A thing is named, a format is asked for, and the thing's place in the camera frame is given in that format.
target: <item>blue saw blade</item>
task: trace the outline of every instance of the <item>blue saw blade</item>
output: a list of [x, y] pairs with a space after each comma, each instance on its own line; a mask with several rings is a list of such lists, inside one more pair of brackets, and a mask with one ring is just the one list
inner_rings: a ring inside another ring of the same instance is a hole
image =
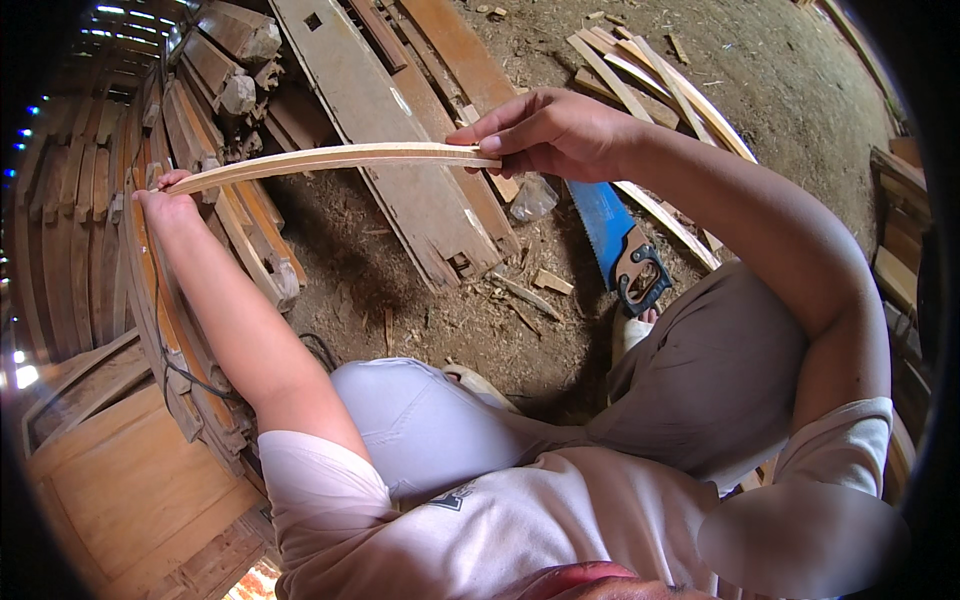
[[614, 290], [616, 277], [613, 269], [623, 253], [627, 232], [636, 225], [634, 218], [609, 183], [567, 181], [566, 187], [587, 229], [607, 291]]

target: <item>leg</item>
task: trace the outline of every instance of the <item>leg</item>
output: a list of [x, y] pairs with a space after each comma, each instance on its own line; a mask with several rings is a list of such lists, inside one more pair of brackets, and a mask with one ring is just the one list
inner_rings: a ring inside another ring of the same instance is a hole
[[728, 489], [786, 443], [805, 351], [780, 299], [728, 262], [614, 366], [588, 436]]
[[583, 435], [511, 414], [412, 358], [349, 363], [330, 379], [404, 507]]

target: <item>lips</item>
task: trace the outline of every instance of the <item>lips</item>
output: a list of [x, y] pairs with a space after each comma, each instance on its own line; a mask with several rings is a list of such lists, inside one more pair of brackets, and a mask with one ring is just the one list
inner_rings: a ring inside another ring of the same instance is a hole
[[625, 566], [606, 561], [564, 564], [548, 569], [519, 595], [517, 600], [547, 600], [581, 584], [604, 577], [636, 577]]

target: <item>left hand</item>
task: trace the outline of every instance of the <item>left hand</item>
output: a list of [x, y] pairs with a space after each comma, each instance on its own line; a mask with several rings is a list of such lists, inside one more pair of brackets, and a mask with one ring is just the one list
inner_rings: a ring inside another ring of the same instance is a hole
[[159, 191], [150, 192], [149, 190], [137, 190], [133, 193], [133, 199], [143, 205], [144, 214], [151, 223], [167, 221], [174, 217], [181, 216], [184, 213], [199, 215], [197, 202], [193, 197], [187, 194], [170, 196], [163, 192], [165, 188], [190, 177], [190, 175], [192, 174], [184, 169], [164, 173], [156, 180]]

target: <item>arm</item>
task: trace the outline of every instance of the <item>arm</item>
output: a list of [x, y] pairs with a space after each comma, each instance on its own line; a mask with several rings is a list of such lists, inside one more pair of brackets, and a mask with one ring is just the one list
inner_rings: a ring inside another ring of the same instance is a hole
[[890, 395], [886, 323], [870, 268], [843, 224], [799, 186], [763, 167], [585, 96], [535, 90], [449, 143], [572, 180], [631, 180], [708, 229], [763, 280], [810, 346], [793, 431], [848, 402]]
[[[174, 171], [161, 189], [190, 175]], [[144, 190], [134, 196], [197, 315], [217, 362], [256, 411], [261, 433], [299, 431], [370, 461], [323, 367], [224, 250], [189, 196]]]

